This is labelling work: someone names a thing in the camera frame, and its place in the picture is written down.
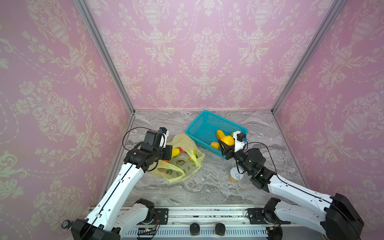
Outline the small yellow orange toy fruit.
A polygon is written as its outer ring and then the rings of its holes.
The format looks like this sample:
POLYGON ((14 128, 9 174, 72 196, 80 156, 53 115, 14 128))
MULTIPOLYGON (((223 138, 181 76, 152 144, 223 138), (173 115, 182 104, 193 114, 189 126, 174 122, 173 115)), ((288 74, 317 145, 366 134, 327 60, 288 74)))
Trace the small yellow orange toy fruit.
POLYGON ((212 142, 210 146, 216 150, 220 150, 220 145, 217 142, 212 142))

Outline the yellow translucent plastic bag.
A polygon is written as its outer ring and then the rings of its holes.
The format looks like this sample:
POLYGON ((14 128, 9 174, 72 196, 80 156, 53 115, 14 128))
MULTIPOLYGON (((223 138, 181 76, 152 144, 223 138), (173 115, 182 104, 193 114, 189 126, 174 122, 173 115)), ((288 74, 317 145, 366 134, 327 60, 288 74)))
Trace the yellow translucent plastic bag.
POLYGON ((180 147, 186 153, 180 153, 178 156, 171 158, 169 163, 160 160, 158 164, 152 164, 150 168, 155 167, 151 172, 153 176, 163 178, 169 183, 175 183, 192 177, 203 166, 206 155, 188 135, 176 135, 168 144, 173 148, 180 147), (193 150, 196 150, 198 155, 197 160, 194 162, 190 160, 190 157, 193 156, 193 150))

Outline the yellow orange toy mango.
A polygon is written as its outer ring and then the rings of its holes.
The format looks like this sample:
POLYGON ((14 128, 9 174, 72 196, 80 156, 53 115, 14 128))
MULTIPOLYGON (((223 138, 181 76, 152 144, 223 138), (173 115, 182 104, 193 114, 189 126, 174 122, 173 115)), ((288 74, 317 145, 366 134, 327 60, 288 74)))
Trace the yellow orange toy mango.
POLYGON ((217 130, 216 135, 218 140, 222 140, 223 138, 226 137, 225 133, 222 130, 217 130))

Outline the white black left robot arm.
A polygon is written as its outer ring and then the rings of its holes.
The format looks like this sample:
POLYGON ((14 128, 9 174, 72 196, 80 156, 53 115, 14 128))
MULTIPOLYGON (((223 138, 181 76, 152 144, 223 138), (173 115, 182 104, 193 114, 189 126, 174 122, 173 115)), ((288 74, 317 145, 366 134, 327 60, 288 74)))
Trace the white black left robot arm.
POLYGON ((120 240, 137 224, 152 221, 154 203, 144 199, 119 213, 136 183, 152 171, 150 166, 172 158, 168 136, 166 128, 147 130, 145 139, 127 152, 120 172, 97 206, 83 220, 66 221, 75 240, 120 240))

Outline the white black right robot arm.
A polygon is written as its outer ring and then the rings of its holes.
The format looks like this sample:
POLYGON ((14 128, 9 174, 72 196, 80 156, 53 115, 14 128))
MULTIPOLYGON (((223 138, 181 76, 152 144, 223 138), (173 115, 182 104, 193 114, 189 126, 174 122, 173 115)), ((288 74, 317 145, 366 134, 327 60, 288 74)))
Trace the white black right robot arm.
POLYGON ((259 190, 283 197, 294 205, 271 198, 264 207, 269 223, 291 222, 325 235, 329 240, 359 240, 364 221, 350 200, 339 193, 334 196, 297 185, 265 167, 265 157, 258 148, 244 150, 244 144, 229 146, 219 141, 222 155, 234 159, 238 167, 250 176, 259 190))

